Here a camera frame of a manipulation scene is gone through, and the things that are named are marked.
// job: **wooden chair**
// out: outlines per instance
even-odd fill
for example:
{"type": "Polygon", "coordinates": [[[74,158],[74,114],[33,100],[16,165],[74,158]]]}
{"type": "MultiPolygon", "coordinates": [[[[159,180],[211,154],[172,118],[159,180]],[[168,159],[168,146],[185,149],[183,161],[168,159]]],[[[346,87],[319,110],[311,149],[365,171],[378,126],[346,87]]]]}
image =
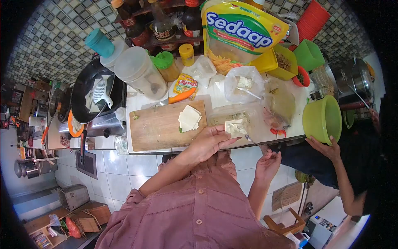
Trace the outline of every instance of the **wooden chair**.
{"type": "Polygon", "coordinates": [[[285,227],[282,223],[276,224],[268,215],[264,216],[263,220],[271,230],[275,230],[283,235],[301,232],[304,229],[305,221],[292,208],[289,208],[289,211],[297,219],[297,223],[289,227],[285,227]]]}

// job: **green bottle cap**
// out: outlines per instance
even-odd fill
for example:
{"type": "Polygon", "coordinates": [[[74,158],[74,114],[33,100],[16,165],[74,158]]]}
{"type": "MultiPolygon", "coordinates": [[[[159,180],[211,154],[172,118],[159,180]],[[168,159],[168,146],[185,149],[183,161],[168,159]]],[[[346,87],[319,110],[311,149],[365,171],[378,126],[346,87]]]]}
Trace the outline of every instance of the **green bottle cap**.
{"type": "Polygon", "coordinates": [[[160,52],[156,57],[151,58],[153,64],[159,69],[168,69],[173,65],[173,54],[167,51],[160,52]]]}

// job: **white slotted spatula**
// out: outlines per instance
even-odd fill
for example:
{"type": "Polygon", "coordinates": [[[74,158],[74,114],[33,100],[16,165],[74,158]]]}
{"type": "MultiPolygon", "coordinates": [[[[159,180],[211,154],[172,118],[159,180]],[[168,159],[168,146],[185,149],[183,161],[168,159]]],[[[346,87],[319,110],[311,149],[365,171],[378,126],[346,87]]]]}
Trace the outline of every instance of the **white slotted spatula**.
{"type": "Polygon", "coordinates": [[[97,85],[94,88],[93,91],[93,100],[94,103],[98,103],[98,101],[104,99],[109,108],[112,108],[113,101],[112,99],[106,94],[106,85],[107,85],[107,80],[110,77],[110,75],[103,75],[102,80],[97,83],[97,85]]]}

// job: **hand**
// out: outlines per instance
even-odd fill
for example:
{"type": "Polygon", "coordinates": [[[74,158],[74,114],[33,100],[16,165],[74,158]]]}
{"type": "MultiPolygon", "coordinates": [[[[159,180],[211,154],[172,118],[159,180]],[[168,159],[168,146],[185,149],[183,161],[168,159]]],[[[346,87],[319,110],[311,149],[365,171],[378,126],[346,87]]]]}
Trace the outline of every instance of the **hand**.
{"type": "Polygon", "coordinates": [[[369,112],[372,115],[372,123],[373,126],[375,127],[377,133],[380,134],[380,123],[379,123],[379,115],[375,109],[369,109],[369,112]]]}
{"type": "Polygon", "coordinates": [[[333,163],[335,163],[338,160],[341,160],[340,146],[337,144],[337,141],[336,139],[334,139],[334,137],[330,136],[330,141],[332,142],[332,146],[328,146],[318,142],[313,136],[311,136],[311,139],[306,138],[305,140],[311,145],[312,148],[322,153],[324,156],[329,158],[333,163]]]}
{"type": "Polygon", "coordinates": [[[201,163],[209,159],[220,149],[226,148],[235,143],[241,137],[232,138],[231,134],[225,133],[225,125],[208,126],[184,151],[189,155],[190,160],[201,163]]]}
{"type": "Polygon", "coordinates": [[[271,183],[281,166],[281,152],[273,152],[268,149],[256,164],[255,180],[271,183]]]}

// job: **white appliance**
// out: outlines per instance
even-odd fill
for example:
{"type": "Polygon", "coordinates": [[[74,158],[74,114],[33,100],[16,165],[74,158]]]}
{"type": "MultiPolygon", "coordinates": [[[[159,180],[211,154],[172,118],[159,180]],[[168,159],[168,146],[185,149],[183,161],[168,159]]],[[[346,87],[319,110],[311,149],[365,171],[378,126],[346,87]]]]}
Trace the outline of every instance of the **white appliance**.
{"type": "Polygon", "coordinates": [[[309,229],[307,234],[310,236],[308,242],[315,249],[322,249],[346,216],[341,197],[336,196],[323,209],[311,216],[307,224],[309,229]]]}

